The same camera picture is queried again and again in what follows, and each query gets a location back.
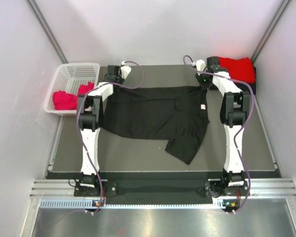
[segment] metal floor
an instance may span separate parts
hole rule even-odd
[[[284,199],[248,200],[237,215],[221,210],[103,209],[95,216],[72,209],[41,209],[34,237],[296,237]]]
[[[143,66],[146,80],[143,87],[198,86],[194,72],[183,65]],[[102,79],[106,68],[101,68]],[[141,72],[133,67],[124,84],[138,85]],[[99,136],[99,164],[101,171],[216,171],[222,170],[225,160],[225,131],[219,114],[222,96],[218,91],[207,94],[210,123],[204,141],[190,165],[186,165],[164,151],[168,141],[122,138],[101,130]],[[263,128],[255,109],[244,131],[243,159],[249,170],[275,170]],[[75,116],[64,118],[53,171],[80,172],[82,145],[75,129]]]

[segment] laundry basket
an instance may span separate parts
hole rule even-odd
[[[98,84],[100,65],[97,63],[67,63],[57,68],[56,74],[47,93],[44,110],[47,113],[58,115],[75,115],[76,110],[55,110],[53,93],[65,91],[69,94],[78,94],[81,85]]]

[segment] black garment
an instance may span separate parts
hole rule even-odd
[[[166,152],[190,164],[206,133],[200,87],[120,89],[108,98],[103,128],[122,137],[169,140]]]

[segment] purple cable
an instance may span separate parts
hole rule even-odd
[[[239,147],[237,145],[237,142],[236,142],[236,137],[238,136],[238,134],[243,130],[245,129],[245,127],[247,126],[251,116],[252,116],[252,113],[253,113],[253,109],[254,109],[254,105],[255,105],[255,98],[254,98],[254,93],[252,91],[252,88],[249,84],[247,84],[246,82],[243,82],[243,81],[240,81],[240,80],[235,80],[235,79],[232,79],[232,78],[226,78],[224,76],[221,76],[219,74],[215,74],[215,73],[209,73],[209,72],[204,72],[204,71],[199,71],[193,67],[191,67],[190,65],[188,65],[185,61],[185,58],[189,58],[191,60],[191,62],[194,62],[193,59],[189,56],[189,55],[185,55],[183,57],[183,62],[184,62],[184,65],[187,66],[188,68],[190,68],[191,70],[194,70],[196,71],[197,73],[202,73],[202,74],[207,74],[207,75],[212,75],[212,76],[217,76],[217,77],[220,77],[220,78],[224,78],[224,79],[227,79],[227,80],[231,80],[233,82],[236,82],[236,83],[240,83],[240,84],[243,84],[245,85],[249,91],[250,91],[250,95],[251,95],[251,106],[250,106],[250,111],[249,111],[249,115],[248,115],[248,118],[247,120],[245,121],[245,123],[242,125],[242,127],[239,129],[239,131],[235,134],[235,136],[233,137],[233,142],[237,148],[237,152],[238,152],[238,155],[239,155],[239,158],[241,160],[241,163],[242,163],[242,166],[243,168],[245,169],[246,173],[247,173],[247,176],[248,176],[248,191],[247,191],[247,194],[242,202],[242,204],[240,205],[240,207],[234,212],[234,213],[237,213],[238,211],[241,210],[241,208],[243,207],[243,205],[246,203],[247,199],[248,199],[248,196],[249,196],[249,193],[250,193],[250,189],[251,189],[251,178],[250,178],[250,173],[247,169],[247,166],[246,166],[246,163],[243,161],[242,159],[242,155],[239,151]]]

